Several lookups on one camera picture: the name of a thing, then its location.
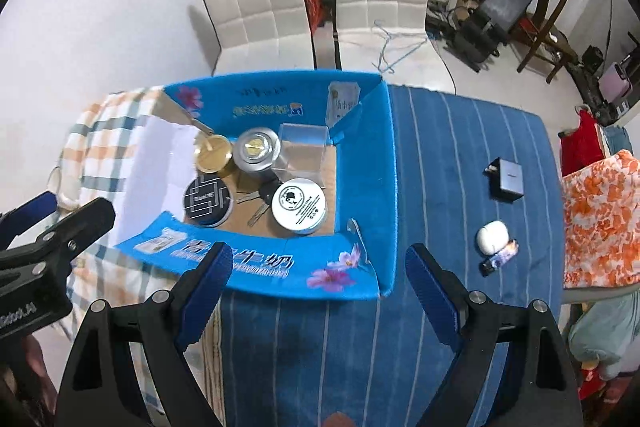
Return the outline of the blue striped cloth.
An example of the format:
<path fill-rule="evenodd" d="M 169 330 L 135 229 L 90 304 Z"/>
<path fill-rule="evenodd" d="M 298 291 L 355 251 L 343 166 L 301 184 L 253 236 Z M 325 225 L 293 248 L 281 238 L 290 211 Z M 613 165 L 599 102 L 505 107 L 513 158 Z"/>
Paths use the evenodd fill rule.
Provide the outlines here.
<path fill-rule="evenodd" d="M 559 309 L 564 255 L 558 169 L 542 120 L 509 106 L 390 89 L 398 168 L 398 247 L 425 245 L 497 303 Z M 524 196 L 489 193 L 496 158 L 522 167 Z M 502 221 L 518 254 L 488 277 L 476 245 Z M 230 426 L 318 426 L 342 412 L 359 426 L 412 426 L 451 362 L 405 274 L 378 301 L 224 295 L 224 411 Z"/>

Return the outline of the orange floral blanket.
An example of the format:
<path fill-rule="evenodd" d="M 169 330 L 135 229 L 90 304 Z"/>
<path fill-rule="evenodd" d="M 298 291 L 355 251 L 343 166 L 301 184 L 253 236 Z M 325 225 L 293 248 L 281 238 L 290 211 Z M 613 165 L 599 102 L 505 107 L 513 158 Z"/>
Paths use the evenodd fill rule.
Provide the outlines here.
<path fill-rule="evenodd" d="M 639 282 L 639 159 L 629 150 L 564 176 L 564 286 Z"/>

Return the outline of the white round jar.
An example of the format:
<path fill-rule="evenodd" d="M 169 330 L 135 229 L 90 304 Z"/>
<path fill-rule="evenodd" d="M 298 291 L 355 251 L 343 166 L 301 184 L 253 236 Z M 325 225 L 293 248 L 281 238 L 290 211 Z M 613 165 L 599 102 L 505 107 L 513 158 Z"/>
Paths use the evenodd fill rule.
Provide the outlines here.
<path fill-rule="evenodd" d="M 319 184 L 305 178 L 283 182 L 271 199 L 274 220 L 286 231 L 310 235 L 319 230 L 326 213 L 326 195 Z"/>

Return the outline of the black round cushion compact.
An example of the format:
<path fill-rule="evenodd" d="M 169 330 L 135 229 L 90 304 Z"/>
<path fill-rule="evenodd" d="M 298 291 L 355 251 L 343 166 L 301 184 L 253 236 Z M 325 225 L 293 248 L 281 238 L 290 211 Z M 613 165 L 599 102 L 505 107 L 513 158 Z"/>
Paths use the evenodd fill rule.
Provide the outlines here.
<path fill-rule="evenodd" d="M 186 219 L 200 227 L 218 227 L 232 211 L 233 196 L 216 173 L 201 173 L 189 184 L 183 195 Z"/>

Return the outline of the keys with black fob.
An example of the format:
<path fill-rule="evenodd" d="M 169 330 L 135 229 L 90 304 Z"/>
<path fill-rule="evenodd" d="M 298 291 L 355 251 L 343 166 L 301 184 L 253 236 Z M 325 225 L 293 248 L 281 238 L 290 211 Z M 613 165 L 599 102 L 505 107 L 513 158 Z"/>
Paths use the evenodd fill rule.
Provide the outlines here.
<path fill-rule="evenodd" d="M 251 200 L 260 200 L 260 205 L 252 214 L 252 217 L 248 219 L 247 226 L 253 228 L 254 225 L 260 220 L 260 218 L 271 208 L 271 202 L 273 195 L 276 194 L 277 189 L 281 186 L 279 179 L 273 179 L 271 181 L 263 183 L 258 187 L 257 191 L 253 191 L 247 194 L 241 194 L 236 198 L 238 204 L 243 202 L 250 202 Z"/>

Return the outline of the silver round tin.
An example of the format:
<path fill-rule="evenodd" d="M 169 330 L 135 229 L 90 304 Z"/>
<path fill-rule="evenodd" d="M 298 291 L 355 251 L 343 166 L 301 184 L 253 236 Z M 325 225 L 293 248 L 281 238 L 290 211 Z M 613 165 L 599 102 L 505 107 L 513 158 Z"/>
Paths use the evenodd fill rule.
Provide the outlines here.
<path fill-rule="evenodd" d="M 281 141 L 270 128 L 258 127 L 243 132 L 232 147 L 235 166 L 242 173 L 262 182 L 276 179 L 274 164 L 281 153 Z"/>

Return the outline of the pink suitcase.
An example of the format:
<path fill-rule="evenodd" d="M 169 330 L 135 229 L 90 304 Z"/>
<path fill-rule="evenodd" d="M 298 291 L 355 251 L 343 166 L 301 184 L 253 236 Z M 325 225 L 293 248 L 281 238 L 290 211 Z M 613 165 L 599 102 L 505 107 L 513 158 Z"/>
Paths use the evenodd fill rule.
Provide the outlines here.
<path fill-rule="evenodd" d="M 614 62 L 602 74 L 599 79 L 599 90 L 602 98 L 611 104 L 626 98 L 632 90 L 632 83 L 622 65 Z"/>

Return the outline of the clear plastic box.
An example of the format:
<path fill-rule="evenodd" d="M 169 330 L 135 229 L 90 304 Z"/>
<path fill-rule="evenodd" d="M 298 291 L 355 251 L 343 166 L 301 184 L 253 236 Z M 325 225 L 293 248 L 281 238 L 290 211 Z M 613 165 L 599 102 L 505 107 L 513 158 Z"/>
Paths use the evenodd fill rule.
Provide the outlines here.
<path fill-rule="evenodd" d="M 282 181 L 303 178 L 323 185 L 321 168 L 329 143 L 329 128 L 312 124 L 281 124 L 281 150 L 272 166 Z"/>

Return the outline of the plaid checkered cloth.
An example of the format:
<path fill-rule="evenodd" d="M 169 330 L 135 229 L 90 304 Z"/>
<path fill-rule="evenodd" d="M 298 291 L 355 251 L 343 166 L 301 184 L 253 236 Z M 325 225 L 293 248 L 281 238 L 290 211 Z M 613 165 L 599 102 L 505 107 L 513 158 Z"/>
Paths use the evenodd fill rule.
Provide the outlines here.
<path fill-rule="evenodd" d="M 124 223 L 127 179 L 146 124 L 153 117 L 174 126 L 194 124 L 186 110 L 160 87 L 107 95 L 81 113 L 50 176 L 52 186 L 65 200 L 84 205 L 104 197 L 116 212 L 114 229 L 75 259 L 67 279 L 73 311 L 56 322 L 54 329 L 70 341 L 94 300 L 103 298 L 113 306 L 141 303 L 178 280 L 176 274 L 146 265 L 114 247 L 120 242 L 117 234 Z"/>

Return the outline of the left white padded chair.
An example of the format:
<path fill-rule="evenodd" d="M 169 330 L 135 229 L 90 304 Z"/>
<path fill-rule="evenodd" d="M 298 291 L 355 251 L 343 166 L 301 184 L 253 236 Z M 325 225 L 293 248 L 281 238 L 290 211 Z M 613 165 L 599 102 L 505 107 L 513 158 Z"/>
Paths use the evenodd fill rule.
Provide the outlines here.
<path fill-rule="evenodd" d="M 215 75 L 314 69 L 305 0 L 203 0 L 220 47 Z"/>

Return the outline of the right white padded chair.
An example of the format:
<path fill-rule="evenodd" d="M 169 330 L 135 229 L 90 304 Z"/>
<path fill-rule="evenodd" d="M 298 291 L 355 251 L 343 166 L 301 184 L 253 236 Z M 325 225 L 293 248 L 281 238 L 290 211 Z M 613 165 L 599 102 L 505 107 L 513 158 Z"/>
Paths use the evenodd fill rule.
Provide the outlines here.
<path fill-rule="evenodd" d="M 394 31 L 427 34 L 428 0 L 334 0 L 333 38 L 335 64 L 349 72 L 375 72 L 373 66 L 382 48 L 382 34 L 373 29 L 375 20 Z M 393 86 L 421 88 L 454 94 L 456 85 L 432 39 L 395 67 L 381 75 Z"/>

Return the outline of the white earbuds case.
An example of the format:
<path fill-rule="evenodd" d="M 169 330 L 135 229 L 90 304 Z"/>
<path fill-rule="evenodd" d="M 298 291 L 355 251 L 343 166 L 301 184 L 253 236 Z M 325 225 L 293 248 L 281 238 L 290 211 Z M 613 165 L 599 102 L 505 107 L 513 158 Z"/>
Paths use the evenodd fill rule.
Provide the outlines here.
<path fill-rule="evenodd" d="M 476 233 L 476 245 L 480 252 L 487 257 L 497 254 L 509 242 L 509 230 L 500 220 L 486 223 Z"/>

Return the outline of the brown wooden chair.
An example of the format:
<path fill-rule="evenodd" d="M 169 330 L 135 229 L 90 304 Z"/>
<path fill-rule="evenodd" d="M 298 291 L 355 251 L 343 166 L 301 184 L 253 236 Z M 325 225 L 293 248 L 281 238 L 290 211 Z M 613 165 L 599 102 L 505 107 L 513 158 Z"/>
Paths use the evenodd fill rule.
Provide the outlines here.
<path fill-rule="evenodd" d="M 511 36 L 528 50 L 517 72 L 523 72 L 533 58 L 552 66 L 546 76 L 550 84 L 555 75 L 565 66 L 578 62 L 577 53 L 570 46 L 567 36 L 556 27 L 568 0 L 536 0 L 533 13 L 526 12 L 511 31 Z"/>

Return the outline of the white padded chair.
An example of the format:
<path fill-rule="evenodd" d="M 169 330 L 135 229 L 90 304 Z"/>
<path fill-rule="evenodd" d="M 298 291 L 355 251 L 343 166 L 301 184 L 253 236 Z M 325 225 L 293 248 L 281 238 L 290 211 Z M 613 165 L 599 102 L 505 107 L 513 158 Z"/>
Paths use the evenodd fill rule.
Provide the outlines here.
<path fill-rule="evenodd" d="M 220 47 L 215 75 L 314 69 L 305 0 L 203 0 Z"/>
<path fill-rule="evenodd" d="M 373 29 L 375 20 L 394 31 L 427 34 L 428 0 L 334 0 L 333 38 L 335 64 L 349 72 L 375 72 L 373 66 L 382 48 L 382 34 Z M 393 86 L 421 88 L 454 94 L 456 85 L 432 39 L 395 67 L 381 75 Z"/>

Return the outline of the red cloth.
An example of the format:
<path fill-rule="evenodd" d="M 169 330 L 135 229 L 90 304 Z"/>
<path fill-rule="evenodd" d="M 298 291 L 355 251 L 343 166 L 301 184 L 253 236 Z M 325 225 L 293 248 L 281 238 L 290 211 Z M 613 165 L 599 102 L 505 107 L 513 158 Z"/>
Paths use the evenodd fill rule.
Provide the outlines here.
<path fill-rule="evenodd" d="M 605 158 L 599 125 L 584 106 L 577 109 L 578 127 L 559 133 L 562 176 L 582 170 Z"/>

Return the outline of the gold round tin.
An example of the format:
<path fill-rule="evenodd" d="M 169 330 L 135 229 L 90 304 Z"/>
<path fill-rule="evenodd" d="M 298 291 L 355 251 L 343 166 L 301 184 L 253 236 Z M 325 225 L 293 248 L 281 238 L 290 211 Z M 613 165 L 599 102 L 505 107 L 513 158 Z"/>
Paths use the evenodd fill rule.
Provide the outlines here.
<path fill-rule="evenodd" d="M 221 134 L 199 136 L 195 142 L 194 162 L 201 173 L 225 176 L 232 167 L 231 142 Z"/>

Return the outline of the grey power charger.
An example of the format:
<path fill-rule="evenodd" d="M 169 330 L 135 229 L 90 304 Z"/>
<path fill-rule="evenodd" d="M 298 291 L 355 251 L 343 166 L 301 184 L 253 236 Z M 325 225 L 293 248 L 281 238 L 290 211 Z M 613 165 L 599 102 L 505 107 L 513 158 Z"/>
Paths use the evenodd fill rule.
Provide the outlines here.
<path fill-rule="evenodd" d="M 485 168 L 489 193 L 503 202 L 515 202 L 524 196 L 523 170 L 516 162 L 496 158 Z"/>

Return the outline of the colourful printed lighter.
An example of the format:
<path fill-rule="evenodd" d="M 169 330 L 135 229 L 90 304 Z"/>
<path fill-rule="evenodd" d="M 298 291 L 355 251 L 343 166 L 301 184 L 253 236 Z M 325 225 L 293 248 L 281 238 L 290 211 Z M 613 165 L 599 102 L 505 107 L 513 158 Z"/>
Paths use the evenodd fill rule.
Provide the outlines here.
<path fill-rule="evenodd" d="M 495 254 L 486 258 L 480 264 L 480 273 L 482 273 L 484 277 L 488 277 L 489 274 L 499 271 L 503 265 L 508 263 L 518 254 L 519 249 L 520 247 L 518 247 L 518 242 L 515 239 L 512 239 L 512 241 L 502 247 L 500 251 L 497 251 Z"/>

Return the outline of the light teal cloth bundle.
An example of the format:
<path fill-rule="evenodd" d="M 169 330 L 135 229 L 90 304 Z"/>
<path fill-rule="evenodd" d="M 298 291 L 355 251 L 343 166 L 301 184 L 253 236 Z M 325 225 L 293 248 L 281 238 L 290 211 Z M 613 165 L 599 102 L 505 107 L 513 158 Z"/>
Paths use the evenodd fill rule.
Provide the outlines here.
<path fill-rule="evenodd" d="M 602 381 L 612 381 L 639 336 L 639 293 L 597 301 L 572 326 L 568 347 L 578 362 L 597 362 Z"/>

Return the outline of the blue cardboard milk box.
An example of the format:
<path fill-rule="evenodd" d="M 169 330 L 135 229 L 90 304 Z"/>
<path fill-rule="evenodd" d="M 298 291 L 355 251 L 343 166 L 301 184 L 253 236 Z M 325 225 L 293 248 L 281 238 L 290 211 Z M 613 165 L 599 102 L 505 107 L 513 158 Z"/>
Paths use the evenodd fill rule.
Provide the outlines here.
<path fill-rule="evenodd" d="M 367 300 L 392 291 L 396 158 L 390 92 L 381 77 L 340 70 L 244 72 L 170 84 L 165 93 L 230 140 L 258 127 L 328 127 L 326 219 L 310 235 L 286 231 L 271 217 L 249 228 L 254 204 L 233 199 L 222 225 L 194 225 L 186 219 L 183 195 L 198 175 L 196 129 L 153 117 L 127 179 L 124 223 L 114 247 L 180 274 L 215 243 L 226 243 L 233 254 L 230 287 L 269 297 Z"/>

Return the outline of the black weight bench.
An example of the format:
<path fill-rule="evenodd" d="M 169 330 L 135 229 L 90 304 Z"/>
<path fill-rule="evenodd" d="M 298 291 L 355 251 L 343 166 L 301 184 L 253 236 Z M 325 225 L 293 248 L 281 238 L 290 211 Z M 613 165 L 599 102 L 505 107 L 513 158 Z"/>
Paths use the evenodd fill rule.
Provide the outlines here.
<path fill-rule="evenodd" d="M 482 0 L 469 16 L 454 26 L 445 16 L 440 32 L 445 50 L 457 57 L 474 72 L 491 55 L 498 56 L 498 46 L 509 42 L 509 34 L 525 14 L 533 0 Z"/>

